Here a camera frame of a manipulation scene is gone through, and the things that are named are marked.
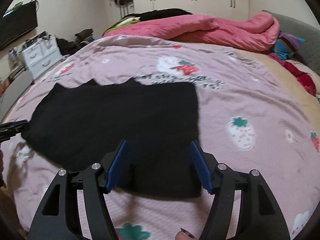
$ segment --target green leaf print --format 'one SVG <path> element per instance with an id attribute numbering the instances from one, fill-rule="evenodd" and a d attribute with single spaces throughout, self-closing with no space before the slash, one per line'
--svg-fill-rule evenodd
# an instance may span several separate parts
<path id="1" fill-rule="evenodd" d="M 246 119 L 242 119 L 241 117 L 233 118 L 232 124 L 237 127 L 247 127 L 248 121 Z"/>
<path id="2" fill-rule="evenodd" d="M 122 226 L 121 229 L 118 230 L 118 234 L 122 236 L 124 240 L 145 240 L 150 237 L 149 232 L 142 232 L 141 226 L 132 226 L 127 223 Z"/>
<path id="3" fill-rule="evenodd" d="M 188 61 L 185 61 L 185 60 L 182 60 L 182 61 L 179 61 L 179 64 L 187 64 L 187 65 L 190 65 L 190 66 L 195 66 L 196 64 L 192 64 Z"/>
<path id="4" fill-rule="evenodd" d="M 318 135 L 317 135 L 316 132 L 311 132 L 311 138 L 312 138 L 312 139 L 315 139 L 315 138 L 317 138 L 317 137 L 318 137 Z"/>

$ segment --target black t-shirt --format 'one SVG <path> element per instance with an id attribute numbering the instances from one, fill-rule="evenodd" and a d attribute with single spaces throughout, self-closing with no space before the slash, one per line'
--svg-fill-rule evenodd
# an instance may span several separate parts
<path id="1" fill-rule="evenodd" d="M 133 78 L 76 88 L 55 84 L 35 109 L 22 137 L 49 160 L 82 171 L 132 141 L 134 157 L 118 183 L 138 193 L 190 198 L 201 184 L 189 143 L 198 139 L 198 101 L 191 83 L 142 85 Z"/>

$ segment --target striped pillow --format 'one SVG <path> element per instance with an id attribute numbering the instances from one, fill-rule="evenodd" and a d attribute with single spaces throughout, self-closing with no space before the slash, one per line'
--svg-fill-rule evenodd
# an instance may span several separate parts
<path id="1" fill-rule="evenodd" d="M 297 38 L 289 33 L 280 32 L 273 51 L 283 60 L 290 59 L 297 52 L 301 43 L 304 43 L 304 39 Z"/>

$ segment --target blue gripper pad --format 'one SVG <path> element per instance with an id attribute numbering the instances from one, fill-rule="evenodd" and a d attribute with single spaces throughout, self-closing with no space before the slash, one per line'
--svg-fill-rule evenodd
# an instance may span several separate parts
<path id="1" fill-rule="evenodd" d="M 109 170 L 107 171 L 106 189 L 108 192 L 111 192 L 111 190 L 113 190 L 118 184 L 120 176 L 123 172 L 125 160 L 128 159 L 128 144 L 129 143 L 127 141 L 123 141 L 112 164 L 110 165 Z"/>
<path id="2" fill-rule="evenodd" d="M 198 148 L 194 141 L 190 143 L 189 149 L 193 164 L 201 181 L 201 185 L 204 189 L 211 193 L 213 191 L 211 172 L 201 154 L 202 150 Z"/>

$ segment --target metal screw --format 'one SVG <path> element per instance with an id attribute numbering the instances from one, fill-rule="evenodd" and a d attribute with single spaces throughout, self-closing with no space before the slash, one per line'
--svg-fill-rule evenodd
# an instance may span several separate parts
<path id="1" fill-rule="evenodd" d="M 66 173 L 67 173 L 66 170 L 60 170 L 60 171 L 58 172 L 58 174 L 59 174 L 60 176 L 64 176 Z"/>
<path id="2" fill-rule="evenodd" d="M 100 163 L 94 163 L 92 164 L 91 168 L 93 168 L 94 170 L 97 170 L 101 167 Z"/>
<path id="3" fill-rule="evenodd" d="M 218 169 L 224 171 L 227 168 L 227 166 L 223 163 L 218 164 Z"/>
<path id="4" fill-rule="evenodd" d="M 257 171 L 257 170 L 253 170 L 253 171 L 251 171 L 251 174 L 253 175 L 253 176 L 259 176 L 260 175 L 260 172 L 259 171 Z"/>

